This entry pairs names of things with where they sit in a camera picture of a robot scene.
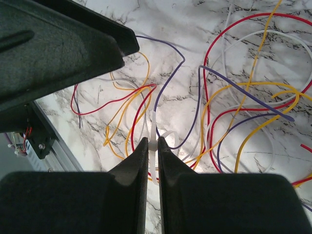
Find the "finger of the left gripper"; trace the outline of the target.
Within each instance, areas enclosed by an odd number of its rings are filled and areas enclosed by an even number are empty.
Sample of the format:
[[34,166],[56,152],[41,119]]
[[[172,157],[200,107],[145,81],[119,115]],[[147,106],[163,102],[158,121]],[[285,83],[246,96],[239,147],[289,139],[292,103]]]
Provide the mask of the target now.
[[64,15],[113,37],[124,55],[139,51],[139,44],[132,29],[72,0],[60,0],[57,6]]
[[123,65],[111,36],[31,0],[1,1],[2,111]]

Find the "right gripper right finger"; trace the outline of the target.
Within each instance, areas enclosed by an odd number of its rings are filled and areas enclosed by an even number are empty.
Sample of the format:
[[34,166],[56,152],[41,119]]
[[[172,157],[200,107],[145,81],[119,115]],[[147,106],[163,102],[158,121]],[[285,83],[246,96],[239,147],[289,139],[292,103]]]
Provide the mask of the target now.
[[292,185],[275,174],[199,174],[158,140],[164,234],[309,234]]

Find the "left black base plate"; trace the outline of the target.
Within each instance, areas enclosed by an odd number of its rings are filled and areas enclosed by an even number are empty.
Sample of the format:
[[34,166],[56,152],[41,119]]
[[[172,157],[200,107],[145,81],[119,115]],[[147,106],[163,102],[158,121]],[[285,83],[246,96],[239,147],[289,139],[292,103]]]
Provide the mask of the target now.
[[27,140],[34,149],[39,159],[45,157],[52,150],[56,135],[42,110],[33,101],[26,105],[28,111],[28,123],[31,133],[28,134]]

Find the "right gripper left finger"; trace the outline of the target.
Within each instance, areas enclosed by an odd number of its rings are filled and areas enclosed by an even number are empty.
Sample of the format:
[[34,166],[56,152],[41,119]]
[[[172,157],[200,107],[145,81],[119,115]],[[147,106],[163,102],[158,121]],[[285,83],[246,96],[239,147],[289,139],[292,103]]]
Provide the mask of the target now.
[[142,234],[148,140],[110,171],[14,172],[0,182],[3,234]]

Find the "white zip tie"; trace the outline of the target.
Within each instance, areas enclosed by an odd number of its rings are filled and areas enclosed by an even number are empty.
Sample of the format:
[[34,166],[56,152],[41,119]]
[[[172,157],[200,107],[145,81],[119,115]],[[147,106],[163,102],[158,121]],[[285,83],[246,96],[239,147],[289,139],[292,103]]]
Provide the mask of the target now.
[[[179,137],[178,133],[175,131],[167,131],[162,137],[166,138],[170,134],[173,134],[175,137],[175,147],[179,145]],[[150,165],[150,174],[152,178],[152,182],[157,185],[156,178],[156,151],[158,150],[158,141],[156,139],[156,112],[152,111],[152,123],[151,123],[151,136],[150,141],[148,142],[148,150],[149,150],[149,165]]]

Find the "aluminium front rail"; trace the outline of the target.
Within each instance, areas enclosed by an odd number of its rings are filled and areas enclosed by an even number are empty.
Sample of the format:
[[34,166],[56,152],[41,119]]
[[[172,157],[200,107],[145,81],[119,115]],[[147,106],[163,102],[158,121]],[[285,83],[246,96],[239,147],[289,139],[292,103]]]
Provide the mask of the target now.
[[45,114],[40,105],[35,101],[34,105],[37,108],[38,116],[43,119],[48,128],[53,132],[55,141],[52,149],[45,161],[51,165],[51,169],[55,171],[64,172],[83,172],[83,168],[79,164],[76,157],[73,155],[61,135],[58,133],[48,116]]

